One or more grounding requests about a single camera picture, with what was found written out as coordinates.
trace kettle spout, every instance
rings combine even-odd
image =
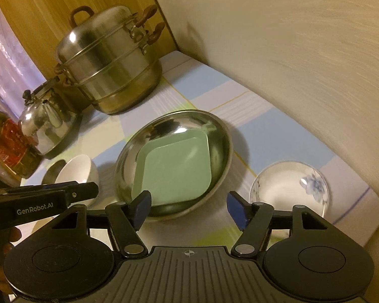
[[[59,116],[59,114],[57,113],[57,111],[52,107],[52,105],[49,103],[49,101],[47,99],[42,101],[42,106],[43,106],[43,109],[45,110],[45,112],[49,118],[49,122],[52,124],[52,126],[54,128],[61,127],[63,124],[63,121],[62,121],[61,117]]]

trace human hand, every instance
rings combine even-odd
[[[11,243],[17,242],[20,239],[21,239],[21,231],[16,227],[11,228],[10,236],[8,239],[9,242],[3,246],[4,256],[6,256],[8,254],[8,252],[10,252],[10,250],[14,247],[14,245]],[[4,270],[3,270],[2,265],[0,265],[0,290],[4,294],[12,294],[13,293],[10,285],[8,284],[8,282],[4,276]]]

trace logo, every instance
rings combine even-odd
[[[28,213],[38,212],[41,210],[46,210],[47,208],[52,208],[52,207],[53,207],[53,203],[48,203],[47,205],[43,204],[41,206],[30,206],[29,208],[26,208],[24,210],[17,210],[17,214],[18,215],[28,214]]]
[[[196,254],[193,250],[186,250],[183,254],[187,255],[188,257]]]

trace blue flower pattern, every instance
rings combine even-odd
[[[316,177],[315,174],[307,175],[300,179],[299,183],[306,190],[308,195],[313,195],[314,200],[319,203],[327,202],[326,197],[324,197],[326,184],[320,176]]]

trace green square plate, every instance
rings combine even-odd
[[[199,129],[148,142],[136,162],[132,199],[148,190],[152,206],[196,199],[211,182],[208,137]]]

